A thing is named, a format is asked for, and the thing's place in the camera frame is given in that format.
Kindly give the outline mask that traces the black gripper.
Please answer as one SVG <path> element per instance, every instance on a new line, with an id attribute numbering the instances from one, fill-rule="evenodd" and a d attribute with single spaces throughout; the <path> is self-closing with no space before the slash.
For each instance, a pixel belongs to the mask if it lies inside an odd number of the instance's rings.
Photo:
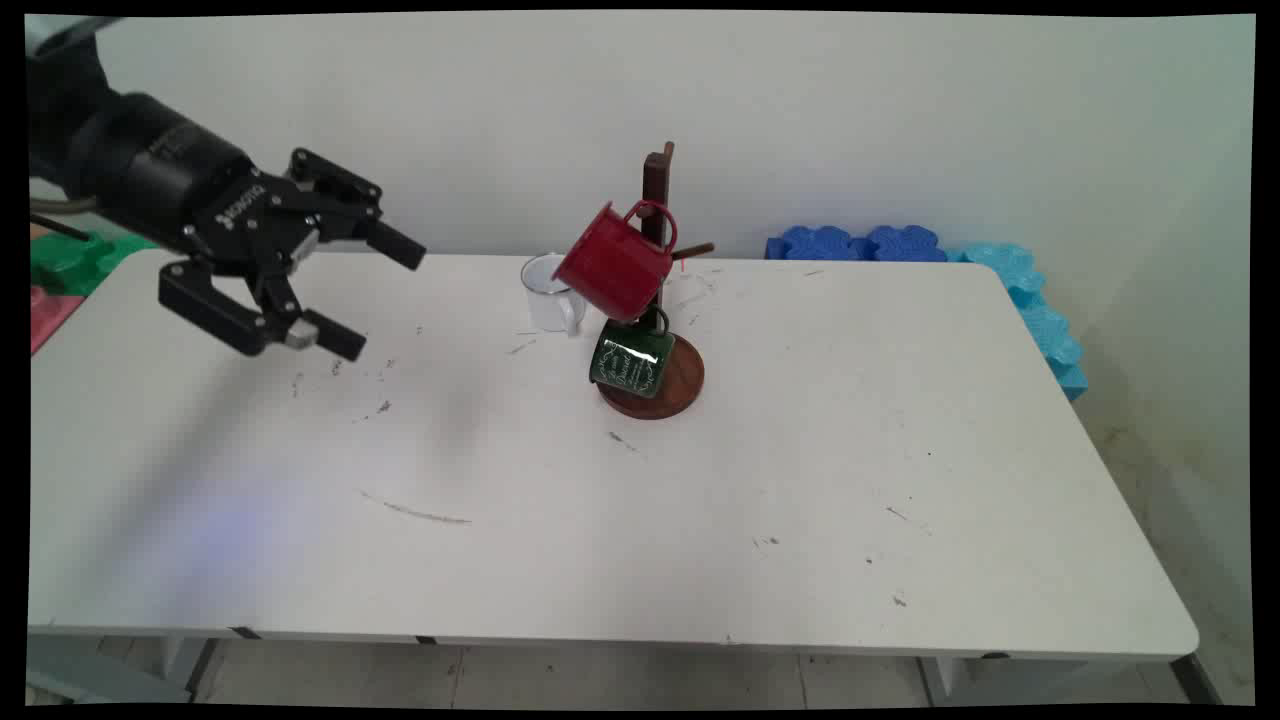
<path id="1" fill-rule="evenodd" d="M 159 302 L 248 357 L 283 345 L 355 361 L 365 334 L 302 307 L 280 272 L 335 241 L 364 243 L 412 272 L 428 249 L 387 224 L 380 186 L 311 150 L 292 152 L 291 181 L 296 192 L 155 97 L 95 96 L 96 213 L 197 261 L 160 270 Z M 256 305 L 221 292 L 214 274 L 251 275 Z"/>

